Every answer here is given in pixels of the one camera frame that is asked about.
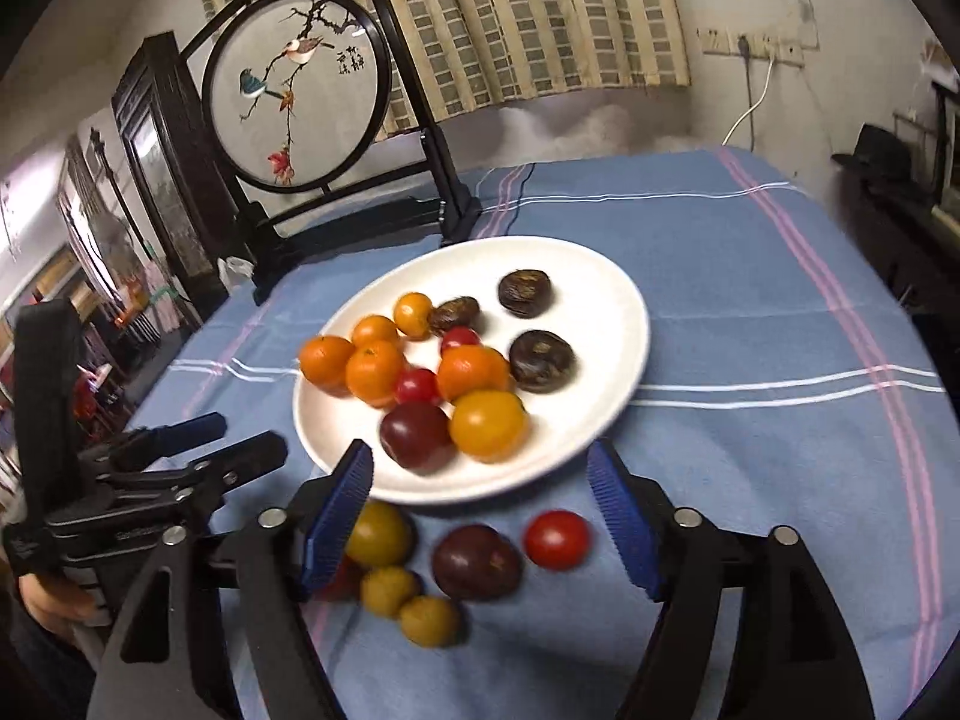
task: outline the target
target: screw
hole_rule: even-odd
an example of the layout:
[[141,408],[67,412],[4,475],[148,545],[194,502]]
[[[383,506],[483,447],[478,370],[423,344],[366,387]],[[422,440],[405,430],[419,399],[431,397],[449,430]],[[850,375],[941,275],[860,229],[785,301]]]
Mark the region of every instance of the screw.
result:
[[788,525],[774,528],[774,538],[785,547],[792,547],[800,540],[800,534]]
[[680,528],[697,528],[704,521],[697,509],[677,509],[673,512],[673,518]]
[[182,525],[173,525],[163,532],[163,543],[168,547],[176,546],[186,538],[186,528]]
[[256,521],[261,528],[277,528],[287,521],[287,512],[283,509],[264,509]]

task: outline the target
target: white stripe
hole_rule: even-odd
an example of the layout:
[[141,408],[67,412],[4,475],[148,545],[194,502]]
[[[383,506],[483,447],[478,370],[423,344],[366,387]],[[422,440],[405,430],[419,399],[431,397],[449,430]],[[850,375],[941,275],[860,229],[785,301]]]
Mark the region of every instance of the white stripe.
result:
[[499,170],[499,167],[491,167],[489,170],[487,170],[487,172],[485,172],[485,173],[483,174],[483,177],[482,177],[479,181],[477,181],[477,185],[476,185],[475,187],[473,187],[473,196],[474,196],[474,197],[479,197],[479,196],[480,196],[480,185],[481,185],[484,181],[486,181],[486,180],[488,179],[488,177],[490,177],[491,173],[493,173],[494,170]]
[[[760,184],[749,189],[732,191],[728,194],[701,194],[696,191],[675,191],[672,194],[534,194],[534,196],[525,197],[520,201],[520,205],[532,205],[541,202],[606,202],[607,200],[656,200],[670,199],[671,197],[699,197],[707,200],[725,200],[731,197],[742,197],[746,194],[753,194],[755,191],[766,189],[789,189],[798,191],[800,194],[806,194],[795,184],[789,181],[774,181],[769,184]],[[506,210],[517,207],[517,204],[511,203]],[[482,213],[493,213],[495,210],[504,210],[503,208],[485,208]]]
[[296,376],[299,373],[299,370],[294,367],[251,367],[250,365],[244,365],[243,362],[237,360],[236,357],[230,358],[231,362],[236,362],[237,365],[243,368],[243,370],[248,370],[251,373],[285,373],[292,374]]
[[831,373],[827,376],[814,376],[809,379],[787,379],[781,382],[756,382],[755,384],[718,384],[718,385],[685,385],[685,384],[641,384],[639,389],[649,389],[659,392],[741,392],[751,389],[786,389],[789,386],[806,386],[811,384],[826,384],[840,379],[851,379],[856,376],[865,376],[880,370],[899,370],[901,373],[912,373],[915,376],[937,378],[931,370],[917,370],[914,367],[903,365],[875,365],[861,370],[848,370],[843,373]]
[[[251,367],[243,364],[236,357],[230,358],[230,361],[236,362],[243,370],[250,373],[282,373],[295,376],[299,373],[299,370],[288,367]],[[226,362],[220,362],[219,360],[174,360],[173,365],[206,365],[207,367],[229,368]]]
[[168,370],[182,371],[187,373],[208,373],[214,376],[221,376],[223,375],[224,371],[226,371],[227,373],[230,373],[236,378],[242,379],[245,382],[272,383],[277,381],[276,379],[272,379],[267,376],[247,376],[247,375],[244,375],[243,373],[240,373],[234,370],[229,365],[223,365],[223,364],[221,364],[220,367],[200,367],[199,365],[180,365],[177,362],[175,362],[174,365],[170,365]]
[[664,407],[669,409],[704,409],[704,410],[738,410],[738,409],[776,409],[784,406],[805,406],[809,403],[827,403],[832,400],[853,397],[854,395],[872,392],[877,387],[886,388],[887,386],[908,386],[910,389],[919,389],[924,392],[946,392],[942,386],[928,386],[925,384],[914,384],[899,379],[891,382],[880,382],[877,386],[872,384],[866,386],[857,386],[854,389],[842,389],[839,392],[829,392],[824,395],[810,395],[808,397],[791,397],[779,400],[741,400],[730,403],[703,403],[695,400],[632,400],[631,406]]

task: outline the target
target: table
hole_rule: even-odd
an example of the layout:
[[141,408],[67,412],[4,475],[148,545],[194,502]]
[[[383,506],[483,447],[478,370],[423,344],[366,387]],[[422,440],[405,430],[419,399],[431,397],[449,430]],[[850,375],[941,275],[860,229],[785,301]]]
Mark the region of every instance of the table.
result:
[[[960,538],[950,513],[960,505],[960,434],[923,343],[863,257],[802,187],[737,149],[464,178],[485,207],[475,237],[572,240],[637,282],[651,356],[608,435],[632,471],[722,528],[795,526],[845,615],[877,717],[899,717],[960,628],[960,559],[950,547]],[[285,503],[318,473],[291,417],[304,339],[368,282],[436,245],[436,236],[378,242],[301,266],[260,307],[241,289],[187,343],[137,424],[219,410],[224,442],[273,429],[290,445],[284,469],[229,495],[216,529]],[[306,605],[349,718],[613,717],[658,608],[627,582],[582,459],[500,498],[416,509],[411,567],[435,592],[429,550],[451,527],[483,521],[519,541],[550,508],[595,523],[592,557],[562,577],[528,566],[514,598],[469,605],[464,646],[421,651],[391,621]],[[704,717],[716,714],[733,646],[728,600]],[[230,623],[229,594],[224,603]],[[230,643],[246,717],[263,717],[248,654],[238,637]]]

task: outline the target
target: black hat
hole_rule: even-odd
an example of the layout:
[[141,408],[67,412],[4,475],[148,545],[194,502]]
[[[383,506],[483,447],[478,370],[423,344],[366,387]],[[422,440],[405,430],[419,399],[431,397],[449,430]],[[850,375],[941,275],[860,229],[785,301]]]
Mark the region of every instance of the black hat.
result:
[[834,162],[853,170],[865,180],[883,183],[909,182],[909,146],[882,127],[864,124],[853,154],[834,154]]

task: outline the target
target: finger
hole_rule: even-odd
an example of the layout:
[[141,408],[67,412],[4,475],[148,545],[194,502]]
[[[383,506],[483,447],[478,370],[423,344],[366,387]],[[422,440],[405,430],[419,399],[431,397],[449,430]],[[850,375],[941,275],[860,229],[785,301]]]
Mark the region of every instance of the finger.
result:
[[51,574],[20,577],[20,595],[28,610],[34,608],[72,622],[88,620],[97,611],[93,596],[69,579]]
[[48,611],[42,610],[36,604],[32,603],[27,598],[23,599],[24,608],[27,610],[27,614],[30,614],[30,617],[37,620],[37,623],[40,624],[42,628],[51,632],[55,637],[60,637],[62,640],[73,643],[74,635],[73,629],[71,628],[72,623],[69,620],[64,619],[63,617],[57,617],[55,614],[50,614]]

